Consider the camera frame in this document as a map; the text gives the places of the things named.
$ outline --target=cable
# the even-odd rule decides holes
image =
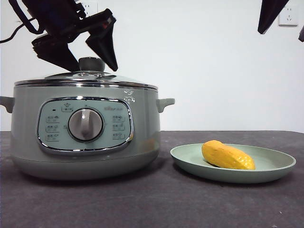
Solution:
[[[24,26],[24,24],[19,25],[19,26],[15,29],[15,31],[13,32],[13,34],[12,34],[9,38],[4,39],[4,40],[0,40],[0,44],[12,40],[12,39],[14,38],[14,36],[16,35],[16,33],[18,32],[18,30],[19,30],[20,28],[22,28],[23,26]]]

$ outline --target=plate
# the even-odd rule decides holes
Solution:
[[[182,145],[170,151],[174,162],[183,170],[206,179],[229,183],[263,183],[277,180],[290,172],[295,158],[271,149],[256,146],[226,144],[249,154],[256,165],[255,170],[236,170],[213,166],[201,152],[202,143]]]

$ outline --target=brand logo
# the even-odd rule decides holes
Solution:
[[[121,111],[123,108],[113,108],[111,106],[104,107],[105,111]]]

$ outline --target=gray table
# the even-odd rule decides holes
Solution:
[[[170,149],[218,139],[286,152],[294,170],[277,181],[241,185],[195,177]],[[304,228],[304,134],[281,131],[162,132],[159,157],[121,177],[48,181],[20,173],[1,133],[2,228]]]

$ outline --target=stainless steel rim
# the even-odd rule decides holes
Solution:
[[[34,80],[25,80],[15,82],[15,86],[27,86],[27,87],[35,87],[35,86],[78,86],[78,87],[102,87],[104,85],[111,86],[133,86],[133,87],[141,87],[141,88],[149,88],[158,90],[157,86],[135,83],[135,82],[120,82],[120,81],[106,81],[106,80],[87,80],[87,79],[77,79],[71,82],[71,80],[63,80],[63,79],[52,79],[46,81],[45,79],[34,79]]]

